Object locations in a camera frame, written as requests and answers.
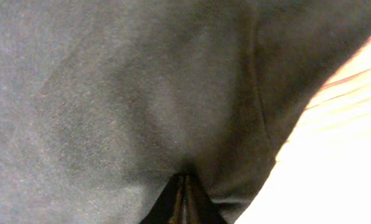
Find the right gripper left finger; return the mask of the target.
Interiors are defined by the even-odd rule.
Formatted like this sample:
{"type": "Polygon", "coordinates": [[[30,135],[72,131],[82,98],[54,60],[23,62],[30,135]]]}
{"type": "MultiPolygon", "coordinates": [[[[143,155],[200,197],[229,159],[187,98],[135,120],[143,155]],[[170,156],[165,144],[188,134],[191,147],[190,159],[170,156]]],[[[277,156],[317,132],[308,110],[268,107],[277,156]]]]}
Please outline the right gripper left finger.
{"type": "Polygon", "coordinates": [[[140,224],[183,223],[184,176],[173,175],[140,224]]]}

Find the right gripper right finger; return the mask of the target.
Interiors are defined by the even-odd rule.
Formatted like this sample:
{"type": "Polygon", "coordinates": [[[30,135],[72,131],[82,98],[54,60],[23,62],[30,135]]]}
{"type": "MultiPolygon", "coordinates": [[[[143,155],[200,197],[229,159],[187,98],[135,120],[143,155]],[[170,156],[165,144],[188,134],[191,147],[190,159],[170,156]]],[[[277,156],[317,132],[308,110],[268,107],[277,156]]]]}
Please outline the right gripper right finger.
{"type": "Polygon", "coordinates": [[[191,175],[184,177],[184,223],[227,224],[199,180],[191,175]]]}

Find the black t-shirt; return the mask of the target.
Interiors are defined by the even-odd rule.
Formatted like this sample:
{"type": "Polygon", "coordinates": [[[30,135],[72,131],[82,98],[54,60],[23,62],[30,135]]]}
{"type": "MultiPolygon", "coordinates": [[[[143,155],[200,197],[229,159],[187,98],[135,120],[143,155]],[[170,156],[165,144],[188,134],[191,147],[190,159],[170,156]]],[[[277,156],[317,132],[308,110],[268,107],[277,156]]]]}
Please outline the black t-shirt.
{"type": "Polygon", "coordinates": [[[139,223],[196,175],[235,222],[371,1],[0,1],[0,223],[139,223]]]}

